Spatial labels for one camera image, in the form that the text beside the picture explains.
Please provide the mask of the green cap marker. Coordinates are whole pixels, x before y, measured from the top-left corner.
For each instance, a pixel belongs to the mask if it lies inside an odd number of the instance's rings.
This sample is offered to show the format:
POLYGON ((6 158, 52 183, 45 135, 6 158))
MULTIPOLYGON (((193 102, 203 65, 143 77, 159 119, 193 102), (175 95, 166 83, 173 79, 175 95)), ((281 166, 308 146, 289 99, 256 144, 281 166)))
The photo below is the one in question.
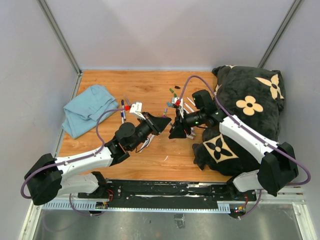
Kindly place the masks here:
POLYGON ((187 104, 187 103, 184 103, 185 107, 187 107, 187 109, 190 111, 190 112, 194 112, 194 110, 187 104))

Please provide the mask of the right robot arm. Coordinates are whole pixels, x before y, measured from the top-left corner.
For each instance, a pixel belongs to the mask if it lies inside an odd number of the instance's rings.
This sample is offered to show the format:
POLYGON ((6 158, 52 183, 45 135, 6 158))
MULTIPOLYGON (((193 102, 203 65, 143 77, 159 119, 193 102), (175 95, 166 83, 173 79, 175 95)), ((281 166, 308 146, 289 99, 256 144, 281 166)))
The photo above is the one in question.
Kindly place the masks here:
POLYGON ((222 160, 224 156, 228 159, 235 156, 224 139, 228 137, 251 154, 259 164, 258 169, 242 172, 227 182, 226 193, 230 199, 238 200, 249 190, 265 190, 275 197, 299 175, 298 166, 294 162, 295 152, 289 143, 279 144, 248 127, 236 115, 227 116, 224 109, 216 107, 207 90, 197 91, 192 97, 197 111, 191 113, 185 112, 182 99, 171 99, 176 117, 169 138, 185 139, 192 133, 193 127, 202 124, 208 127, 218 125, 221 136, 204 142, 213 157, 222 160))

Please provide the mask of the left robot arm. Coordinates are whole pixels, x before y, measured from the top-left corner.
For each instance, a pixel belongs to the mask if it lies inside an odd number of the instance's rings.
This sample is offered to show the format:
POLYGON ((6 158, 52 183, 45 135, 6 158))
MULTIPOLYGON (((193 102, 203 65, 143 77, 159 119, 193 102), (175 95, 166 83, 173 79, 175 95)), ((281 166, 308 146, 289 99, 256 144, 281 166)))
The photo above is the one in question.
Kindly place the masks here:
POLYGON ((26 173, 22 188, 28 189, 29 198, 36 206, 72 193, 93 194, 101 198, 107 193, 107 185, 104 177, 92 170, 122 163, 149 135, 159 135, 170 122, 169 117, 143 112, 138 126, 131 122, 121 124, 114 137, 102 142, 99 148, 57 158, 46 153, 26 173))

